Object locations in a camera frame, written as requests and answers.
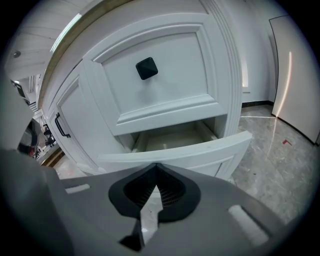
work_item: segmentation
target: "ceiling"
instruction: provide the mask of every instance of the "ceiling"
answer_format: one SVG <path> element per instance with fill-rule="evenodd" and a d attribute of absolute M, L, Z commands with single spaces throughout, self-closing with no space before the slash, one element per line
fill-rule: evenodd
<path fill-rule="evenodd" d="M 42 0 L 24 18 L 12 39 L 5 70 L 12 80 L 41 74 L 50 50 L 67 24 L 94 0 Z"/>

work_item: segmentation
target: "cabinet drawer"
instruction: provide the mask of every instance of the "cabinet drawer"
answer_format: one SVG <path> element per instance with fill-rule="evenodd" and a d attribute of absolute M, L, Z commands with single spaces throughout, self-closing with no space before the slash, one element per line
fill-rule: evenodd
<path fill-rule="evenodd" d="M 228 54 L 208 14 L 138 21 L 98 43 L 83 63 L 114 136 L 228 113 Z"/>
<path fill-rule="evenodd" d="M 179 132 L 142 132 L 126 154 L 100 154 L 101 172 L 114 172 L 150 163 L 182 167 L 228 179 L 244 156 L 252 135 L 241 132 L 217 139 L 200 121 Z"/>

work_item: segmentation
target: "gray tile floor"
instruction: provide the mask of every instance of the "gray tile floor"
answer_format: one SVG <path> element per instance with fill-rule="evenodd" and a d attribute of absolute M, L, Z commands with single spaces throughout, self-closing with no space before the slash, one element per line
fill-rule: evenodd
<path fill-rule="evenodd" d="M 271 111 L 269 105 L 242 109 L 238 131 L 249 131 L 252 140 L 232 178 L 288 223 L 308 209 L 318 187 L 320 148 Z"/>

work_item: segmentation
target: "marble floor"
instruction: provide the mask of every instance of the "marble floor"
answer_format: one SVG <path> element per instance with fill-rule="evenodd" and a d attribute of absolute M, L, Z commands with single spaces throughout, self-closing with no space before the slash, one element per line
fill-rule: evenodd
<path fill-rule="evenodd" d="M 249 131 L 252 140 L 229 182 L 264 203 L 287 224 L 308 209 L 318 187 L 320 147 L 271 116 L 271 111 L 269 105 L 241 110 L 238 132 Z M 60 179 L 86 175 L 67 156 L 54 168 Z M 160 196 L 150 197 L 141 210 L 145 242 L 157 230 L 161 210 Z"/>
<path fill-rule="evenodd" d="M 60 180 L 87 176 L 66 155 L 64 155 L 53 168 L 58 174 Z"/>

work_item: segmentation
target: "white panel door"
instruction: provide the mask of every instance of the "white panel door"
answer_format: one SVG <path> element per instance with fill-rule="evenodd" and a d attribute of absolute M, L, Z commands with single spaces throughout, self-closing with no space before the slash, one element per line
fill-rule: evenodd
<path fill-rule="evenodd" d="M 158 73 L 142 80 L 136 64 L 149 57 Z M 228 113 L 228 51 L 209 14 L 174 13 L 138 21 L 102 40 L 83 62 L 113 135 Z"/>
<path fill-rule="evenodd" d="M 101 154 L 100 172 L 115 172 L 151 163 L 186 168 L 201 174 L 227 180 L 234 172 L 251 141 L 244 131 L 200 144 L 128 154 Z"/>
<path fill-rule="evenodd" d="M 49 115 L 47 119 L 47 124 L 50 128 L 50 131 L 52 132 L 53 137 L 55 138 L 63 152 L 68 156 L 68 158 L 74 160 L 78 167 L 84 168 L 86 170 L 93 169 L 94 166 L 90 166 L 90 163 L 84 156 L 85 153 L 81 150 L 81 148 L 78 147 L 78 145 L 74 143 L 74 140 L 66 136 L 62 136 L 62 134 L 60 133 L 60 130 L 56 123 L 58 113 L 57 109 L 55 107 L 51 107 L 48 113 Z"/>
<path fill-rule="evenodd" d="M 99 154 L 125 153 L 106 125 L 89 88 L 82 62 L 70 73 L 53 100 L 64 139 L 72 141 L 94 169 Z"/>
<path fill-rule="evenodd" d="M 278 86 L 272 114 L 313 143 L 320 131 L 320 69 L 307 39 L 289 17 L 270 20 L 278 53 Z"/>

